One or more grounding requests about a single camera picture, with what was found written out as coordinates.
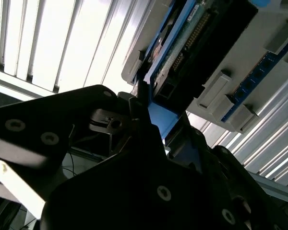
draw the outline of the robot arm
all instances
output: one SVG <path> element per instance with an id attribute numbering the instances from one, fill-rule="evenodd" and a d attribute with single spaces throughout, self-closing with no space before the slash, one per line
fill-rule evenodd
<path id="1" fill-rule="evenodd" d="M 40 229 L 288 229 L 286 215 L 234 156 L 222 146 L 210 149 L 185 115 L 169 135 L 167 157 L 141 100 L 144 88 L 134 90 L 138 97 L 116 96 L 97 85 L 0 108 L 2 174 L 15 176 L 0 179 L 19 201 L 25 190 L 11 185 L 21 181 L 26 196 L 39 197 L 31 207 L 45 204 Z M 62 182 L 58 168 L 85 131 L 109 137 L 92 140 L 97 151 L 107 146 L 108 158 Z"/>

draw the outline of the black plastic part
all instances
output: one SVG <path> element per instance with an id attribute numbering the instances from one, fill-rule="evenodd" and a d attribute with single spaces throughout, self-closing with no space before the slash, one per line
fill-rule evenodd
<path id="1" fill-rule="evenodd" d="M 223 174 L 229 175 L 226 184 L 231 199 L 240 197 L 248 204 L 252 229 L 276 229 L 275 225 L 282 230 L 288 229 L 288 216 L 272 202 L 234 155 L 223 146 L 214 147 L 212 153 L 223 165 Z M 237 213 L 241 220 L 246 217 L 239 211 Z"/>
<path id="2" fill-rule="evenodd" d="M 33 101 L 0 108 L 0 159 L 27 168 L 52 173 L 58 169 L 69 148 L 72 131 L 88 127 L 90 113 L 97 108 L 118 110 L 117 96 L 107 87 L 96 85 L 59 93 Z M 6 122 L 21 120 L 22 131 L 10 131 Z M 46 145 L 41 135 L 59 137 Z"/>

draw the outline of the hole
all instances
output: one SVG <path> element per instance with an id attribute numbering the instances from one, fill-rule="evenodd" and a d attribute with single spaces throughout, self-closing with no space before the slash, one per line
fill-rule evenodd
<path id="1" fill-rule="evenodd" d="M 229 213 L 226 213 L 225 215 L 226 215 L 227 219 L 232 220 L 231 215 Z"/>
<path id="2" fill-rule="evenodd" d="M 118 127 L 120 127 L 121 126 L 121 122 L 120 121 L 113 121 L 112 123 L 111 123 L 111 127 L 112 128 L 118 128 Z"/>
<path id="3" fill-rule="evenodd" d="M 47 135 L 47 136 L 45 137 L 45 139 L 46 139 L 46 140 L 49 140 L 49 141 L 54 141 L 54 137 L 51 136 L 51 135 Z"/>
<path id="4" fill-rule="evenodd" d="M 269 68 L 271 66 L 271 62 L 269 60 L 266 60 L 263 62 L 263 67 L 264 68 Z"/>
<path id="5" fill-rule="evenodd" d="M 244 92 L 243 92 L 243 91 L 239 91 L 239 92 L 237 93 L 237 96 L 238 96 L 239 98 L 243 97 L 243 95 L 244 95 Z"/>
<path id="6" fill-rule="evenodd" d="M 248 81 L 246 84 L 245 84 L 245 88 L 247 90 L 250 90 L 252 88 L 252 83 L 250 81 Z"/>
<path id="7" fill-rule="evenodd" d="M 11 127 L 20 128 L 21 127 L 21 123 L 17 122 L 17 121 L 13 121 L 13 122 L 11 122 Z"/>
<path id="8" fill-rule="evenodd" d="M 5 122 L 7 130 L 12 132 L 20 132 L 25 129 L 25 123 L 18 119 L 10 119 Z"/>
<path id="9" fill-rule="evenodd" d="M 259 70 L 259 71 L 257 71 L 257 72 L 254 74 L 254 77 L 255 77 L 255 78 L 261 78 L 262 75 L 263 75 L 263 73 Z"/>
<path id="10" fill-rule="evenodd" d="M 165 96 L 165 97 L 168 98 L 168 97 L 170 96 L 170 94 L 172 93 L 173 90 L 174 90 L 174 86 L 171 85 L 171 84 L 166 83 L 166 85 L 163 86 L 160 94 L 161 94 L 162 96 Z"/>
<path id="11" fill-rule="evenodd" d="M 236 220 L 234 218 L 234 216 L 232 215 L 232 213 L 227 210 L 227 209 L 223 209 L 222 210 L 222 215 L 224 217 L 224 219 L 231 225 L 235 225 L 236 224 Z"/>
<path id="12" fill-rule="evenodd" d="M 40 138 L 45 145 L 56 145 L 60 140 L 58 135 L 51 132 L 43 133 Z"/>
<path id="13" fill-rule="evenodd" d="M 162 193 L 162 195 L 163 195 L 164 197 L 167 197 L 167 196 L 168 196 L 168 192 L 167 192 L 164 188 L 161 189 L 160 192 Z"/>

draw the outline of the blue component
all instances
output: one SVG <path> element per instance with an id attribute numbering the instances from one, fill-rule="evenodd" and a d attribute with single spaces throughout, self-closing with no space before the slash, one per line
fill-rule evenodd
<path id="1" fill-rule="evenodd" d="M 251 2 L 258 7 L 266 7 L 271 0 L 252 0 Z"/>
<path id="2" fill-rule="evenodd" d="M 165 17 L 164 17 L 164 19 L 163 19 L 163 21 L 162 21 L 162 23 L 161 23 L 161 25 L 160 25 L 160 27 L 159 27 L 159 29 L 158 29 L 158 33 L 155 35 L 154 39 L 152 40 L 152 42 L 150 43 L 148 49 L 146 50 L 146 53 L 145 53 L 145 56 L 144 56 L 144 60 L 147 58 L 147 55 L 150 53 L 150 51 L 151 51 L 152 48 L 154 47 L 154 45 L 155 45 L 155 43 L 156 43 L 156 40 L 157 40 L 158 36 L 160 35 L 161 30 L 162 30 L 165 22 L 167 21 L 170 13 L 171 13 L 171 11 L 172 11 L 174 2 L 175 2 L 175 1 L 173 1 L 172 4 L 170 5 L 167 14 L 165 15 Z"/>
<path id="3" fill-rule="evenodd" d="M 257 87 L 257 85 L 267 76 L 267 74 L 274 68 L 274 66 L 283 58 L 288 52 L 287 45 L 279 52 L 278 55 L 267 52 L 261 59 L 257 66 L 249 73 L 246 79 L 240 84 L 239 88 L 230 97 L 234 103 L 232 108 L 222 118 L 222 122 L 226 122 L 229 117 L 237 110 L 242 102 L 250 95 L 250 93 Z"/>
<path id="4" fill-rule="evenodd" d="M 158 126 L 162 139 L 166 138 L 168 133 L 178 122 L 179 116 L 162 106 L 150 102 L 148 112 L 152 124 Z"/>
<path id="5" fill-rule="evenodd" d="M 164 60 L 165 56 L 167 55 L 171 45 L 173 44 L 176 36 L 178 35 L 180 29 L 182 28 L 184 22 L 188 18 L 193 6 L 196 4 L 196 0 L 187 0 L 186 4 L 184 5 L 178 19 L 176 20 L 171 32 L 169 33 L 165 43 L 163 44 L 157 59 L 153 62 L 151 68 L 149 69 L 148 73 L 145 75 L 144 81 L 148 83 L 154 82 L 154 78 L 156 72 L 158 71 L 162 61 Z"/>
<path id="6" fill-rule="evenodd" d="M 196 0 L 187 0 L 171 32 L 169 33 L 165 43 L 163 44 L 157 59 L 154 61 L 154 63 L 152 64 L 151 68 L 149 69 L 148 73 L 146 74 L 144 78 L 144 81 L 150 83 L 150 86 L 149 86 L 150 103 L 148 106 L 150 118 L 151 118 L 152 123 L 158 126 L 162 139 L 164 139 L 168 135 L 170 130 L 178 122 L 180 115 L 158 105 L 154 101 L 153 99 L 154 79 L 155 79 L 156 72 L 158 71 L 162 61 L 164 60 L 166 54 L 168 53 L 171 45 L 173 44 L 176 36 L 179 34 L 180 29 L 182 28 L 183 24 L 187 20 L 195 4 L 196 4 Z"/>
<path id="7" fill-rule="evenodd" d="M 198 172 L 202 173 L 201 159 L 197 146 L 192 145 L 191 140 L 188 140 L 187 143 L 179 151 L 179 154 L 174 158 L 175 161 L 190 164 L 193 163 Z"/>

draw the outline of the bolt head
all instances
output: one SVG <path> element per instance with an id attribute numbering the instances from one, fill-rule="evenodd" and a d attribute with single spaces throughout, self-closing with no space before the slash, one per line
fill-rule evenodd
<path id="1" fill-rule="evenodd" d="M 40 138 L 45 145 L 56 145 L 60 140 L 58 135 L 51 132 L 43 133 Z"/>
<path id="2" fill-rule="evenodd" d="M 157 188 L 157 193 L 158 193 L 159 197 L 161 199 L 163 199 L 164 201 L 170 201 L 172 198 L 171 192 L 165 186 L 160 185 Z"/>

